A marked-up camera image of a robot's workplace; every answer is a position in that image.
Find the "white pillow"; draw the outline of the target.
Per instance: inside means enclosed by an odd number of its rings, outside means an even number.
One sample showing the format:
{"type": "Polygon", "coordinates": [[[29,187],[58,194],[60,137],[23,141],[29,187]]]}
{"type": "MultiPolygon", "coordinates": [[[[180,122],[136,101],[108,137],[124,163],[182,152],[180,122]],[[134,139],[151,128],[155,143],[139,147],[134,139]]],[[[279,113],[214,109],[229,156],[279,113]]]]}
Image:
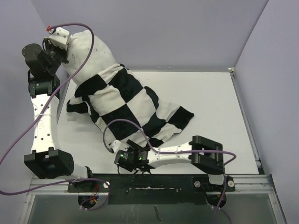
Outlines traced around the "white pillow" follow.
{"type": "MultiPolygon", "coordinates": [[[[67,51],[67,60],[69,62],[64,64],[64,68],[69,75],[73,75],[83,64],[90,51],[91,41],[92,36],[88,30],[75,33],[71,36],[67,51]]],[[[105,82],[109,82],[112,79],[112,75],[121,69],[123,67],[116,62],[109,47],[96,36],[89,59],[80,72],[73,78],[73,81],[79,86],[98,74],[105,82]]]]}

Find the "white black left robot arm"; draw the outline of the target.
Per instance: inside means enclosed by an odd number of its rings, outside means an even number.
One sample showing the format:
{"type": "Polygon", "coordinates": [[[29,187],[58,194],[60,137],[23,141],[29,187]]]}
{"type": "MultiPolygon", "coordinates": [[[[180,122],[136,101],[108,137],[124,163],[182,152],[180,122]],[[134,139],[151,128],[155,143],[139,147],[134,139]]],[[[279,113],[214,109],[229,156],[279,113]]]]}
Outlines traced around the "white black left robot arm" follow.
{"type": "Polygon", "coordinates": [[[25,165],[39,179],[80,179],[85,192],[93,190],[95,180],[89,167],[74,163],[73,156],[61,150],[57,133],[60,80],[56,75],[61,63],[67,62],[67,48],[45,38],[43,44],[25,46],[22,50],[28,71],[28,91],[34,109],[34,139],[31,153],[24,156],[25,165]]]}

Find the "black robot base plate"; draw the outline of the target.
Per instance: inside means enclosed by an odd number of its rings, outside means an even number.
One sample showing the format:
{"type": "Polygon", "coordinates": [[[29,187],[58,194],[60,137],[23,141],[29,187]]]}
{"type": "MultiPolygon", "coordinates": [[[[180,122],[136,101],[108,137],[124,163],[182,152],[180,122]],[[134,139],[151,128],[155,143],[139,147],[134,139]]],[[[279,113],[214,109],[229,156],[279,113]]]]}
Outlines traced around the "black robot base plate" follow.
{"type": "Polygon", "coordinates": [[[215,185],[207,175],[163,174],[95,174],[98,181],[69,184],[69,193],[107,193],[108,204],[179,204],[193,203],[216,205],[222,193],[235,192],[234,179],[227,176],[227,183],[215,185]]]}

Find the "black white checkered pillowcase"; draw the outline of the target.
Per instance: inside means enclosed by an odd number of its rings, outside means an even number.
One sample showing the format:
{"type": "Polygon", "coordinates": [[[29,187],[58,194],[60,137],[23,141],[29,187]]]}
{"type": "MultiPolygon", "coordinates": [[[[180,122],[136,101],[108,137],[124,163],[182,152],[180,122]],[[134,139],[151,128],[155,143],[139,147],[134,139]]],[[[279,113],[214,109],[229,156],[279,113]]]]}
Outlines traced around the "black white checkered pillowcase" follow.
{"type": "Polygon", "coordinates": [[[68,100],[68,121],[92,121],[105,141],[131,140],[144,147],[159,147],[181,133],[194,113],[182,106],[165,102],[148,86],[142,85],[123,64],[90,75],[79,72],[73,81],[74,96],[68,100]]]}

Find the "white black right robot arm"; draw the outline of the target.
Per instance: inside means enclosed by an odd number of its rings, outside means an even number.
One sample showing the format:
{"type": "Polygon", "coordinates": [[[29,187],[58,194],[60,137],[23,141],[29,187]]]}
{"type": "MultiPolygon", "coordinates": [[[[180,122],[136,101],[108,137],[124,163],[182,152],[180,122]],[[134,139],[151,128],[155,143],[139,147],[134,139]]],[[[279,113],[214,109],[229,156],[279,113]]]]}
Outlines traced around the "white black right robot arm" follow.
{"type": "Polygon", "coordinates": [[[164,165],[188,163],[208,175],[210,189],[218,191],[225,185],[223,145],[202,136],[193,136],[191,141],[181,145],[161,148],[116,140],[111,148],[115,152],[115,165],[128,172],[150,172],[164,165]]]}

